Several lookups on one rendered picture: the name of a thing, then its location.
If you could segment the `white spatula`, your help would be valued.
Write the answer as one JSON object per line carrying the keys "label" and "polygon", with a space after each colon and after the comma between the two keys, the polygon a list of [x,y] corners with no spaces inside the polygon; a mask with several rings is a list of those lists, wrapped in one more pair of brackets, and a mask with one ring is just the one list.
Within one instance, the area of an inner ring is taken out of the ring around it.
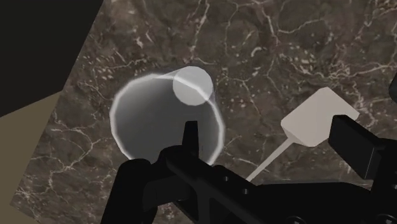
{"label": "white spatula", "polygon": [[287,140],[278,146],[246,179],[252,181],[293,143],[315,147],[328,139],[335,115],[346,115],[356,120],[359,117],[359,111],[331,88],[320,88],[281,120],[281,127]]}

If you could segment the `clear drinking glass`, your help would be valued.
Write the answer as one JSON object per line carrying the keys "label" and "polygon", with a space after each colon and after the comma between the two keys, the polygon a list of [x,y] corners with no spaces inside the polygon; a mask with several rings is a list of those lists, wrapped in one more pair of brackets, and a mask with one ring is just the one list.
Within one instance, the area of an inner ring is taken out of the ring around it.
{"label": "clear drinking glass", "polygon": [[115,95],[111,133],[129,159],[157,161],[159,153],[182,143],[187,121],[198,123],[199,157],[212,165],[225,143],[225,124],[212,79],[197,66],[130,80]]}

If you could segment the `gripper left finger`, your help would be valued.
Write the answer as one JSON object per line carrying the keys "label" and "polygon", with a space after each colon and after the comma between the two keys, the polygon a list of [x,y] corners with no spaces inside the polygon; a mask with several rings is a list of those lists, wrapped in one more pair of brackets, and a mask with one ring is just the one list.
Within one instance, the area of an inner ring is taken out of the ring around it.
{"label": "gripper left finger", "polygon": [[221,165],[199,159],[196,121],[185,124],[183,141],[118,169],[101,224],[152,224],[158,207],[175,204],[194,224],[258,224],[256,187]]}

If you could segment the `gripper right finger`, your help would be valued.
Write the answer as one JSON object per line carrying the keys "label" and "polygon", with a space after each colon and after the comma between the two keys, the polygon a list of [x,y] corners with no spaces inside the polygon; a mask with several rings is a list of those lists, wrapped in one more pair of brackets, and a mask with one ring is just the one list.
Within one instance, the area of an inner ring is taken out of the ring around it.
{"label": "gripper right finger", "polygon": [[371,189],[357,200],[361,224],[397,224],[397,140],[377,137],[347,115],[332,118],[328,144]]}

